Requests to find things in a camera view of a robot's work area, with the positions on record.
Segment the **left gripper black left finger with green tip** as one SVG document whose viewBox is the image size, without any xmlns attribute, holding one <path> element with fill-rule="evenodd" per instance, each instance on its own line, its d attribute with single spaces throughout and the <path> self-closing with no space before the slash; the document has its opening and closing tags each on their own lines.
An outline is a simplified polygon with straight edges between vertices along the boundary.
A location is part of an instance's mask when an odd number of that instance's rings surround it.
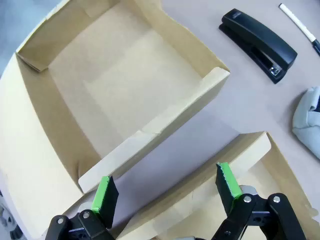
<svg viewBox="0 0 320 240">
<path fill-rule="evenodd" d="M 90 209 L 74 217 L 56 215 L 51 219 L 47 240 L 113 240 L 112 228 L 119 192 L 112 176 L 104 176 L 98 185 Z"/>
</svg>

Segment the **left gripper black right finger with green tip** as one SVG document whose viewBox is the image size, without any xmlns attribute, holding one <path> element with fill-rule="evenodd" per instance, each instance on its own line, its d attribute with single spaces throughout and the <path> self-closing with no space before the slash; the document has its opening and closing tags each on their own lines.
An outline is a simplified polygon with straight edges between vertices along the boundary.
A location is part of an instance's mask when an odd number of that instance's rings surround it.
<svg viewBox="0 0 320 240">
<path fill-rule="evenodd" d="M 215 184 L 226 219 L 213 240 L 240 240 L 248 226 L 258 226 L 267 240 L 305 240 L 299 220 L 283 193 L 267 199 L 250 185 L 240 186 L 227 162 L 216 164 Z"/>
</svg>

